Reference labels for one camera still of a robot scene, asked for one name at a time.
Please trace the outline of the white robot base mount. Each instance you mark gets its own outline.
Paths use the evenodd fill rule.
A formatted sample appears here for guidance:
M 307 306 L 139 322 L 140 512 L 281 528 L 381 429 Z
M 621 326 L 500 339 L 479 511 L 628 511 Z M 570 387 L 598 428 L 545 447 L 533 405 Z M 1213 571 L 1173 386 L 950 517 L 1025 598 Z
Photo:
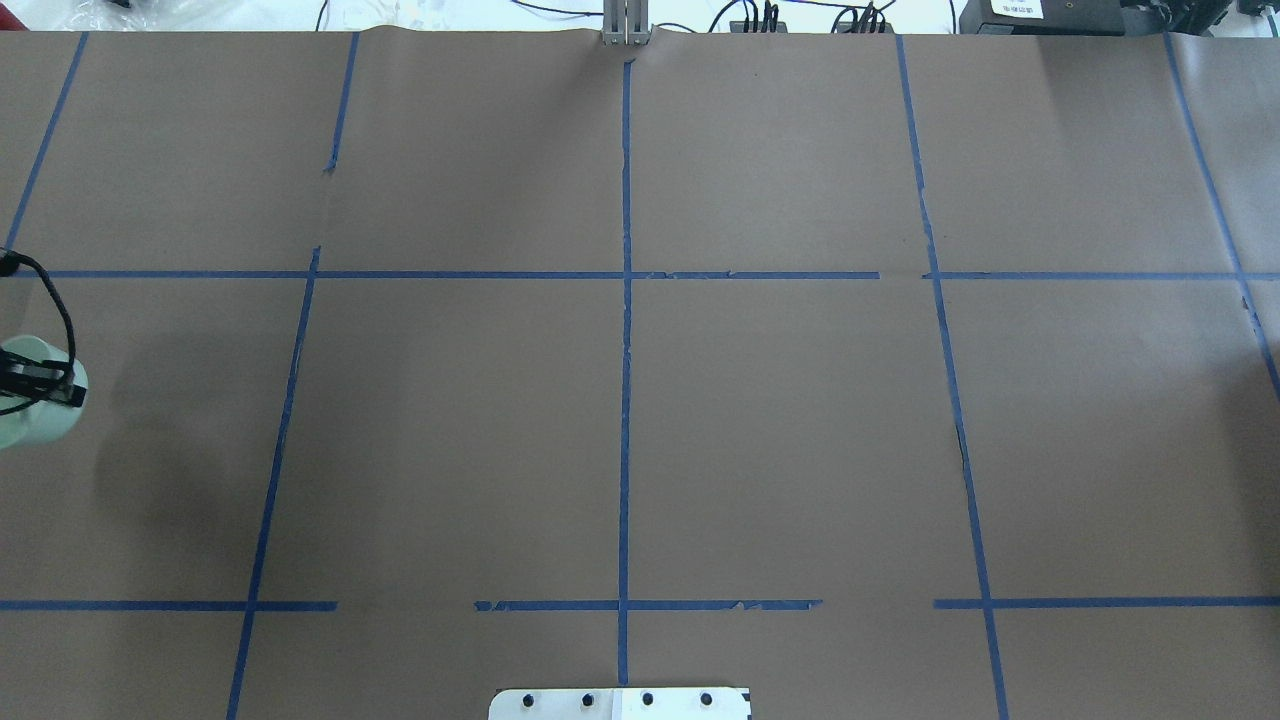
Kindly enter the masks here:
M 531 688 L 498 692 L 489 719 L 751 719 L 733 687 Z

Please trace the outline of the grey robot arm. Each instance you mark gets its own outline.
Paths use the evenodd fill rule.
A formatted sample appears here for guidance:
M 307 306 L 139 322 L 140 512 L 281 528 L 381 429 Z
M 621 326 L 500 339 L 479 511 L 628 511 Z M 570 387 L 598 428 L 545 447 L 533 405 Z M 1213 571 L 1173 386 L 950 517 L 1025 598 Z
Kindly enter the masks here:
M 4 341 L 1 448 L 61 439 L 81 419 L 88 393 L 78 357 L 29 334 Z

